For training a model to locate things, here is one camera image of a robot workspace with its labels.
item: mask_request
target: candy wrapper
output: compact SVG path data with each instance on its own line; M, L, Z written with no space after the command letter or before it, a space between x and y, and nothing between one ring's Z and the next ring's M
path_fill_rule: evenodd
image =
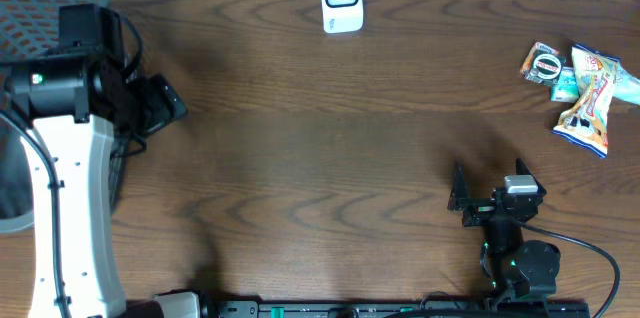
M520 73L527 80L553 87L558 83L565 61L566 59L561 57L557 50L544 43L536 42L522 63Z
M615 92L619 59L582 45L573 47L571 57L576 79L588 79L590 83L573 108L560 115L552 132L605 158L609 146L607 113Z
M575 71L571 67L562 68L558 83L551 87L551 101L575 103L579 98Z

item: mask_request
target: black wire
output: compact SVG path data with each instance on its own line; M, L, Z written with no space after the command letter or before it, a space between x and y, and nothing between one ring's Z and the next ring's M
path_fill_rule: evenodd
M491 312L485 310L459 310L459 309L428 309L421 311L409 311L388 315L384 318L429 318L429 317L460 317L460 318L531 318L544 317L539 314L523 314L513 312Z
M487 243L482 244L482 249L480 250L480 267L482 267L482 272L487 278L491 278L491 274L489 274L489 270L487 269Z
M607 299L602 304L602 307L600 307L600 309L593 316L593 318L602 317L604 312L611 305L611 302L613 302L613 299L615 298L616 293L618 293L618 286L620 286L620 267L618 267L618 263L616 263L616 260L613 259L613 257L609 253L607 253L605 250L603 250L601 248L598 248L598 247L594 246L591 243L587 243L587 242L585 242L583 240L580 240L580 239L572 238L572 237L569 237L569 236L566 236L566 235L562 235L562 234L559 234L559 233L554 233L554 232L551 232L551 231L548 231L548 230L537 228L537 227L528 225L526 223L522 223L522 222L520 222L519 220L517 220L515 218L511 218L511 220L515 224L520 226L521 228L524 228L524 229L527 229L527 230L530 230L532 232L536 232L536 233L539 233L539 234L542 234L542 235L546 235L546 236L549 236L549 237L562 239L564 241L571 242L573 244L577 244L577 245L579 245L581 247L590 249L590 250L600 254L601 256L607 258L609 263L611 263L611 267L613 267L613 273L614 273L613 286L611 287L611 291L609 292L609 296L607 297Z
M131 30L131 33L133 33L133 36L136 38L136 42L138 42L138 51L136 52L136 55L133 57L131 62L129 62L129 64L120 71L122 79L126 81L140 65L140 60L142 59L142 38L140 38L140 34L138 34L138 31L127 17L120 16L120 20L129 27L129 30Z
M422 299L422 302L420 302L420 310L424 310L425 309L425 304L429 301L429 299L431 299L432 297L437 296L437 295L446 296L447 298L449 298L451 303L453 303L456 306L457 309L462 309L462 307L460 307L458 302L456 302L453 299L451 294L449 294L447 292L443 292L443 291L435 291L435 292L431 292L431 293L427 294L427 296L424 297L424 299Z
M13 118L5 111L0 111L0 118L6 122L11 128L13 128L20 136L33 148L38 157L42 160L47 174L49 175L49 190L51 191L51 241L53 243L53 281L56 286L56 304L60 308L60 315L62 318L70 318L69 303L67 296L64 293L64 283L62 281L62 266L61 254L60 254L60 207L59 207L59 191L58 177L56 175L56 169L53 162L45 151L40 147L27 131L20 126Z

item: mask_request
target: wooden table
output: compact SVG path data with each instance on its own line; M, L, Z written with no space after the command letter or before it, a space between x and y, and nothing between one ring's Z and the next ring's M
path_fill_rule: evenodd
M613 254L610 317L640 306L640 115L614 101L609 157L550 134L570 105L518 68L534 41L619 55L640 75L640 0L365 0L330 36L320 0L112 0L188 118L129 160L113 240L130 298L416 299L486 291L481 230L446 210L454 161L488 196L522 157L549 191L531 223ZM613 272L562 251L557 297L592 313ZM0 315L24 316L33 232L0 236Z

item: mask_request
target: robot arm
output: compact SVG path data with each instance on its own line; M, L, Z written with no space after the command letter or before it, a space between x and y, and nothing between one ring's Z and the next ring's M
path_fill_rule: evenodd
M134 65L124 64L122 21L95 5L62 7L60 46L42 58L9 64L5 89L13 113L57 173L56 187L50 187L43 160L23 138L36 237L30 317L107 318L126 310L111 245L114 134L144 139L187 110L162 76L130 76L140 52Z

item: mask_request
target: black cable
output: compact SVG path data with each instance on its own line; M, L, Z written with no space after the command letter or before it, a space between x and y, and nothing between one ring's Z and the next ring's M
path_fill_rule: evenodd
M548 231L548 230L537 228L537 227L528 225L526 223L522 223L522 222L520 222L519 220L517 220L515 218L511 218L511 220L515 224L520 226L520 228L524 228L524 229L530 230L532 232L536 232L536 233L539 233L539 234L542 234L542 235L546 235L546 236L557 238L557 239L562 239L564 241L571 242L573 244L577 244L577 245L579 245L581 247L590 249L590 250L600 254L601 256L607 258L609 263L611 263L611 267L613 267L613 273L614 273L613 286L611 287L611 291L609 292L609 296L607 297L607 299L602 304L602 307L600 307L600 309L593 316L593 318L602 317L604 312L611 305L611 302L613 302L613 299L615 298L616 293L618 293L618 286L620 286L620 267L618 267L618 263L616 262L616 260L613 259L613 257L609 253L607 253L605 250L603 250L601 248L598 248L598 247L594 246L591 243L587 243L587 242L585 242L583 240L580 240L580 239L572 238L572 237L569 237L569 236L566 236L566 235L562 235L562 234L559 234L559 233L554 233L554 232L551 232L551 231Z
M491 278L491 274L487 269L487 248L489 248L489 244L486 242L483 243L482 249L480 250L480 267L482 267L484 275L487 276L487 278Z
M544 317L539 314L523 314L513 312L491 312L485 310L458 310L458 309L428 309L421 311L409 311L388 315L384 318L429 318L429 317L460 317L460 318L531 318Z
M458 304L458 302L456 302L453 297L451 296L451 294L447 293L447 292L443 292L443 291L435 291L435 292L431 292L429 294L427 294L426 297L424 297L424 299L422 299L422 302L420 302L420 310L424 310L425 309L425 304L434 296L437 295L441 295L441 296L446 296L447 298L449 298L449 300L451 301L451 303L453 303L457 309L462 309L462 307L460 307L460 305Z
M67 296L64 293L64 282L62 281L62 266L61 253L60 253L60 196L58 189L58 177L56 175L56 169L53 162L45 151L40 147L27 131L20 126L13 118L5 111L0 111L0 118L6 122L11 128L13 128L20 136L33 148L38 157L42 160L47 174L49 175L49 190L51 191L51 241L53 243L53 281L56 286L56 304L60 308L60 315L62 318L70 318L69 302Z
M126 81L140 65L140 60L142 59L142 38L140 38L140 34L138 34L138 31L127 17L120 16L120 20L129 27L129 30L131 30L131 33L133 33L133 36L136 38L136 42L138 42L138 51L136 52L136 55L129 64L120 71L122 79Z

